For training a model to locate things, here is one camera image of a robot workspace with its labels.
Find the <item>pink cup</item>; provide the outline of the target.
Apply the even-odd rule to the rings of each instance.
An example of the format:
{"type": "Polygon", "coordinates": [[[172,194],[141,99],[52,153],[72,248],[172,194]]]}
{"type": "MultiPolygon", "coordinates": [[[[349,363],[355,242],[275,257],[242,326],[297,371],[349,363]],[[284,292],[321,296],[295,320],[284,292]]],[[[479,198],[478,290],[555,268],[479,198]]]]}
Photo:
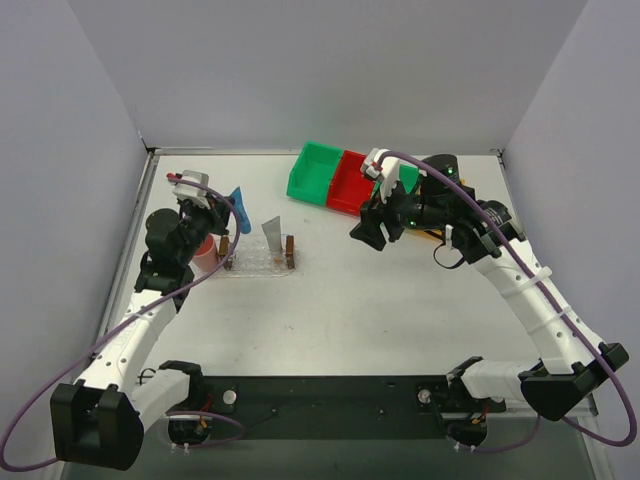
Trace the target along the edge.
{"type": "Polygon", "coordinates": [[[219,255],[215,237],[209,234],[194,254],[191,263],[203,273],[212,272],[218,265],[219,255]]]}

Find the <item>far green bin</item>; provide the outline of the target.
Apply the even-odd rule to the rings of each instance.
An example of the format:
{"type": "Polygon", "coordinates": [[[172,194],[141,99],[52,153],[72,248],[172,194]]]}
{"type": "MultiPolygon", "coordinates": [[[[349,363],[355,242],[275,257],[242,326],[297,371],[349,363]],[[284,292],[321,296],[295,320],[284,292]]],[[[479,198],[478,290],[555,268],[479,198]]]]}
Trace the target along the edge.
{"type": "Polygon", "coordinates": [[[307,142],[290,171],[286,194],[305,203],[324,206],[343,150],[307,142]]]}

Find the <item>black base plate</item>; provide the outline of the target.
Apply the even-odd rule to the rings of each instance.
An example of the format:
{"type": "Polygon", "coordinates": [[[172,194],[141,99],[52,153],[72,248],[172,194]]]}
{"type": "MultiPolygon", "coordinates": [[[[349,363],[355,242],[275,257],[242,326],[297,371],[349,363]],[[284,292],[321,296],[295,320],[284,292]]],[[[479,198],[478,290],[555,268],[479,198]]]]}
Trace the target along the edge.
{"type": "Polygon", "coordinates": [[[246,440],[427,440],[447,430],[466,442],[486,436],[486,417],[503,402],[476,400],[443,375],[207,376],[201,409],[212,418],[175,417],[172,442],[213,446],[246,440]]]}

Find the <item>green bin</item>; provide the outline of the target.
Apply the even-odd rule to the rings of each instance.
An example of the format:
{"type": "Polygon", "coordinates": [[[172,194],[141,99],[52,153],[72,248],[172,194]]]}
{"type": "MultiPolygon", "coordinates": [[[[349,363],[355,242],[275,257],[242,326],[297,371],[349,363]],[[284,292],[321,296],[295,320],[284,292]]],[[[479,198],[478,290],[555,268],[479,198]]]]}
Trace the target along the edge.
{"type": "Polygon", "coordinates": [[[410,193],[420,177],[420,171],[412,165],[401,164],[399,169],[399,180],[406,193],[410,193]]]}
{"type": "Polygon", "coordinates": [[[343,150],[307,142],[290,171],[286,194],[305,203],[324,206],[343,150]]]}

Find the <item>clear rack with brown ends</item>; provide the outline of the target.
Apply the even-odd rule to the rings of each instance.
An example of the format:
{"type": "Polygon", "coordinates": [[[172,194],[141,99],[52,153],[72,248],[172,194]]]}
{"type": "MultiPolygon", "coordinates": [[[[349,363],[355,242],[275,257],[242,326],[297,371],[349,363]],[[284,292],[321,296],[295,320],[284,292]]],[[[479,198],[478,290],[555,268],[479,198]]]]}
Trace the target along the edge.
{"type": "Polygon", "coordinates": [[[295,271],[298,257],[296,248],[292,253],[283,249],[282,258],[274,261],[265,239],[256,235],[243,236],[219,274],[237,278],[281,277],[295,271]]]}

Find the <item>blue toothpaste tube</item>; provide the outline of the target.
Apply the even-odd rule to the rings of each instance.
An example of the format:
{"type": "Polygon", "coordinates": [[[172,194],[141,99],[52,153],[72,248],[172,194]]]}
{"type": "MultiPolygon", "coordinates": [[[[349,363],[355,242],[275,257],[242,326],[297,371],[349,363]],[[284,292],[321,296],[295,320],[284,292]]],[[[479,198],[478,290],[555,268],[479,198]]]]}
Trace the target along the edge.
{"type": "Polygon", "coordinates": [[[244,205],[241,188],[236,187],[229,195],[229,199],[233,201],[235,211],[237,212],[241,234],[250,234],[252,231],[252,226],[244,205]]]}

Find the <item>red bin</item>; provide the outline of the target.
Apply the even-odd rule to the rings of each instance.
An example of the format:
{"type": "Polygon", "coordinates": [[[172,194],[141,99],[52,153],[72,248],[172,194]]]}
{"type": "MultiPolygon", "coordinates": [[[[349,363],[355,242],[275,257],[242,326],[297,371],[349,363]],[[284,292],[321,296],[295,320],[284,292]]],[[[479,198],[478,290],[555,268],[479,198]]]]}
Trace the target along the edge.
{"type": "Polygon", "coordinates": [[[366,179],[360,167],[364,154],[345,150],[329,185],[326,206],[332,210],[358,216],[361,205],[370,199],[374,183],[366,179]]]}

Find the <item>clear textured acrylic tray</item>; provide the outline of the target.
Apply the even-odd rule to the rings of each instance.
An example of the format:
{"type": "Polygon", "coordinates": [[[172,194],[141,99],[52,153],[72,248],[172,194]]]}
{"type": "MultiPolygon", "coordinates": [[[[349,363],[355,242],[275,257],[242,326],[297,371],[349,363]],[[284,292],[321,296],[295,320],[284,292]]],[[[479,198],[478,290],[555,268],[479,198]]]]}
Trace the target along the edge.
{"type": "MultiPolygon", "coordinates": [[[[229,278],[281,277],[294,272],[299,264],[299,250],[293,235],[281,236],[282,250],[272,252],[264,236],[245,235],[239,240],[234,252],[218,271],[217,276],[229,278]]],[[[200,273],[214,270],[229,253],[232,239],[210,234],[191,265],[200,273]]]]}

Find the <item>yellow bin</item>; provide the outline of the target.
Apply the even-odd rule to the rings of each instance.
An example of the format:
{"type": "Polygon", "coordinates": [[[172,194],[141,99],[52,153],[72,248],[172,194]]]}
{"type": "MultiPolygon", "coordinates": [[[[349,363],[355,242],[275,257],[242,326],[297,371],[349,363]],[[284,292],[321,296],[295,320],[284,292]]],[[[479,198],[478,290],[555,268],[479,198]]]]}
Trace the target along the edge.
{"type": "Polygon", "coordinates": [[[444,241],[443,234],[440,230],[423,230],[421,235],[428,236],[432,239],[438,240],[439,242],[444,241]]]}

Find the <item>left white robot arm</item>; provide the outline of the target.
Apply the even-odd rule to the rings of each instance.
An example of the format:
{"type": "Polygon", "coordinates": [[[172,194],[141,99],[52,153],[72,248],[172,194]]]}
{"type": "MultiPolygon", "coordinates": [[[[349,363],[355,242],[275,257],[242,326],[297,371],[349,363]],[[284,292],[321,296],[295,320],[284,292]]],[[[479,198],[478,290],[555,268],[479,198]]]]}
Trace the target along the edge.
{"type": "Polygon", "coordinates": [[[146,220],[147,250],[129,313],[75,382],[58,384],[50,397],[60,461],[127,470],[160,417],[175,407],[199,410],[207,402],[202,370],[194,363],[168,361],[146,384],[136,384],[162,331],[186,301],[197,250],[209,235],[227,234],[235,212],[232,198],[210,194],[181,197],[178,205],[146,220]]]}

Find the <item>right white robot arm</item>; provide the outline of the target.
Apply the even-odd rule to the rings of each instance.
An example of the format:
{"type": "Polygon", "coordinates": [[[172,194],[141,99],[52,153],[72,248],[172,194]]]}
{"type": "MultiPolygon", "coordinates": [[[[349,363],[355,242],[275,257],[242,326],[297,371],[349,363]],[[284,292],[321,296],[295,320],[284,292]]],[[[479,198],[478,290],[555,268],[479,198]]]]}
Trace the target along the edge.
{"type": "Polygon", "coordinates": [[[606,343],[575,313],[509,209],[461,183],[456,156],[415,161],[419,174],[410,190],[399,179],[403,158],[387,149],[365,157],[360,171],[377,190],[362,204],[351,237],[381,251],[406,230],[440,231],[497,290],[538,352],[533,361],[471,359],[453,381],[469,398],[525,401],[547,420],[562,419],[628,361],[627,351],[606,343]]]}

